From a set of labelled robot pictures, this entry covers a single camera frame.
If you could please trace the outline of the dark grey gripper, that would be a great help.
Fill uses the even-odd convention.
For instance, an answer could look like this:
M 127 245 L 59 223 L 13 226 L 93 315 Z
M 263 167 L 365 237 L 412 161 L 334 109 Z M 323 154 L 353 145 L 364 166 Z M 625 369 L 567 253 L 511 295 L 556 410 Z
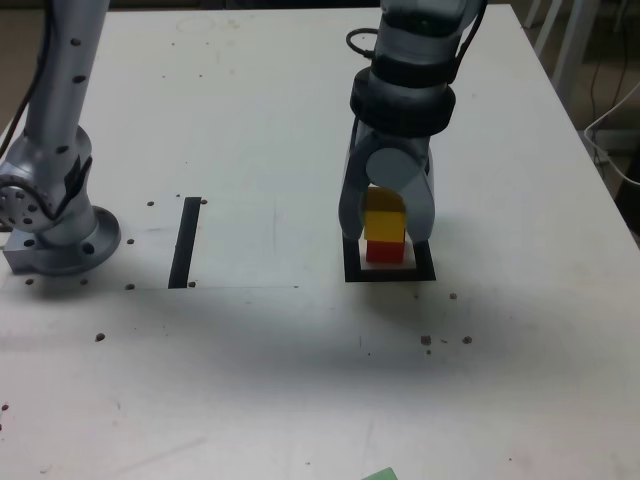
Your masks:
M 435 221 L 430 136 L 406 138 L 359 123 L 352 132 L 338 217 L 343 236 L 358 240 L 364 228 L 364 196 L 373 183 L 399 195 L 413 243 L 430 239 Z

